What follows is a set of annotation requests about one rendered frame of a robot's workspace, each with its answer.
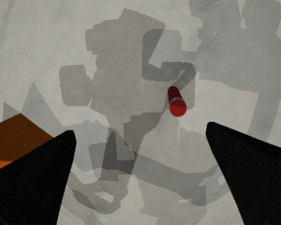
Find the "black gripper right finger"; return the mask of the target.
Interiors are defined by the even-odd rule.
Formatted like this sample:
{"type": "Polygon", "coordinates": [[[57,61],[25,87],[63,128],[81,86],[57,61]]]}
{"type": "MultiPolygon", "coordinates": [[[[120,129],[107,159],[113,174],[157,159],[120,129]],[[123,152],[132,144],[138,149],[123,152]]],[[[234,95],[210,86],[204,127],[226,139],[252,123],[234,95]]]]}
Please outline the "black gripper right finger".
{"type": "Polygon", "coordinates": [[[244,225],[271,225],[281,207],[281,147],[214,121],[205,135],[244,225]]]}

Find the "dark red peg with white band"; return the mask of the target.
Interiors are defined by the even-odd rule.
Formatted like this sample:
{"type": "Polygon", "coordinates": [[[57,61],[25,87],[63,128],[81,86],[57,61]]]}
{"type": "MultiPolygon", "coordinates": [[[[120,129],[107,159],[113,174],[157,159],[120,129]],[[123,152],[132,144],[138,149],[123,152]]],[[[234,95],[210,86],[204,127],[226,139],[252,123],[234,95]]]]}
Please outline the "dark red peg with white band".
{"type": "Polygon", "coordinates": [[[168,89],[168,98],[170,98],[170,113],[175,117],[181,117],[186,113],[186,104],[179,93],[178,87],[172,85],[168,89]]]}

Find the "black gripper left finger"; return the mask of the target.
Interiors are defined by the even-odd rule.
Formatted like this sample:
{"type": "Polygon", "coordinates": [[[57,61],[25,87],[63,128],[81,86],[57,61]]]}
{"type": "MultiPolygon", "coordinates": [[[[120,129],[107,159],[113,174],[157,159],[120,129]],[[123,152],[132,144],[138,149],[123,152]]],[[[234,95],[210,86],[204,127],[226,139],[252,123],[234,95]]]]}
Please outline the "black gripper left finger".
{"type": "Polygon", "coordinates": [[[0,169],[0,221],[5,225],[57,225],[76,151],[73,130],[0,169]]]}

